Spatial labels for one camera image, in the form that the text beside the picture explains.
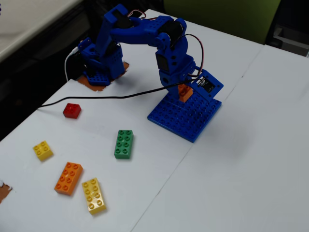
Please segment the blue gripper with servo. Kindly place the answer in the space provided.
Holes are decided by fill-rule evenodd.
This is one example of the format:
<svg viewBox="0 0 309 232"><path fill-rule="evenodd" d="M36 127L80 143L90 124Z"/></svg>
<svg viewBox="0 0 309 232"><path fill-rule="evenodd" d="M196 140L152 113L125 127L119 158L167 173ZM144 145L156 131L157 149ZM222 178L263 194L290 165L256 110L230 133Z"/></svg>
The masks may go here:
<svg viewBox="0 0 309 232"><path fill-rule="evenodd" d="M190 75L195 70L193 57L186 52L156 52L155 56L162 86L166 87L173 98L179 99L179 82L191 79Z"/></svg>

